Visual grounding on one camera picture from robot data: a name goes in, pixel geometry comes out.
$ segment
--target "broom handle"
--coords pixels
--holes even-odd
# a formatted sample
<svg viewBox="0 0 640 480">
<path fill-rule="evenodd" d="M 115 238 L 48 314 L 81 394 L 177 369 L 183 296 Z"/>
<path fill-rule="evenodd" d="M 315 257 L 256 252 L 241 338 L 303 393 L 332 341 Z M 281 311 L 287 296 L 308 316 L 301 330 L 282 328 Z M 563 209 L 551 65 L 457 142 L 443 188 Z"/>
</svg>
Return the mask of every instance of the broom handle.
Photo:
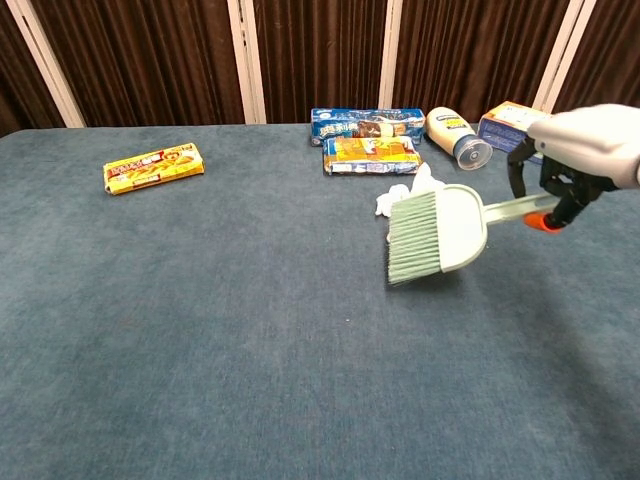
<svg viewBox="0 0 640 480">
<path fill-rule="evenodd" d="M 487 225 L 510 222 L 533 212 L 550 212 L 560 199 L 550 193 L 528 195 L 515 200 L 493 203 L 484 207 L 484 220 Z"/>
</svg>

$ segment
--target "orange clip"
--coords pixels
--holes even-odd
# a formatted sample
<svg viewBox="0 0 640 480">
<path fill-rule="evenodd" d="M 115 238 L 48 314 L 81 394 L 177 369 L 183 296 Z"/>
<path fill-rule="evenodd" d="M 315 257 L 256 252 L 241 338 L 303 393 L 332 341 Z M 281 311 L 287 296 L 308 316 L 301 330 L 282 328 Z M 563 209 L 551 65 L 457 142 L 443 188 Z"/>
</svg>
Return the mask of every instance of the orange clip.
<svg viewBox="0 0 640 480">
<path fill-rule="evenodd" d="M 562 228 L 550 228 L 544 221 L 544 218 L 547 216 L 546 213 L 529 213 L 524 217 L 524 223 L 531 228 L 535 228 L 537 230 L 542 230 L 547 233 L 560 233 Z"/>
</svg>

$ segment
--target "bottle cap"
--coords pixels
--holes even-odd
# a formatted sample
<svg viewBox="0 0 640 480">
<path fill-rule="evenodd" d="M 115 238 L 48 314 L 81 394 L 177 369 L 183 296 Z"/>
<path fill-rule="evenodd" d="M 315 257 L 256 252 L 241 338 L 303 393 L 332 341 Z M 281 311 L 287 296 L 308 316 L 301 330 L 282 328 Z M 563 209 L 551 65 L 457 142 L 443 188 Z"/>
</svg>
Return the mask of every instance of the bottle cap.
<svg viewBox="0 0 640 480">
<path fill-rule="evenodd" d="M 453 155 L 463 170 L 475 170 L 489 161 L 493 148 L 476 135 L 465 135 L 453 147 Z"/>
</svg>

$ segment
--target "yellow snack box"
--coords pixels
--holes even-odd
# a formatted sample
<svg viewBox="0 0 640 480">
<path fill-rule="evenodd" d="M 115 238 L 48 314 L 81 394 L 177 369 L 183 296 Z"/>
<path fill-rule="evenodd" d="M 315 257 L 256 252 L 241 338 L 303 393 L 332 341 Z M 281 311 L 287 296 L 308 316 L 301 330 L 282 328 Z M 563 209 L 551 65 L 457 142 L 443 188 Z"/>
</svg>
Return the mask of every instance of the yellow snack box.
<svg viewBox="0 0 640 480">
<path fill-rule="evenodd" d="M 414 174 L 422 163 L 410 137 L 347 138 L 324 141 L 324 170 L 342 174 Z"/>
<path fill-rule="evenodd" d="M 123 158 L 102 167 L 104 189 L 112 195 L 197 175 L 204 169 L 204 160 L 193 143 Z"/>
</svg>

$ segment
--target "crumpled tissue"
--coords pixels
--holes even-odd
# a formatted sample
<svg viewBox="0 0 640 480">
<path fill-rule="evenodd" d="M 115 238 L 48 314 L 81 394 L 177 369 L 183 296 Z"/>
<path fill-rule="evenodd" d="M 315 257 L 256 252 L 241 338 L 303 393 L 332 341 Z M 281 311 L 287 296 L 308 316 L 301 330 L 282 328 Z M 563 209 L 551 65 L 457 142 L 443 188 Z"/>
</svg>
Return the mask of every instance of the crumpled tissue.
<svg viewBox="0 0 640 480">
<path fill-rule="evenodd" d="M 429 165 L 423 163 L 413 178 L 411 191 L 409 191 L 406 185 L 398 184 L 392 186 L 388 193 L 383 193 L 376 198 L 376 215 L 389 217 L 391 216 L 391 207 L 394 203 L 409 198 L 412 195 L 438 190 L 443 186 L 443 182 L 431 176 L 431 168 L 429 168 Z"/>
</svg>

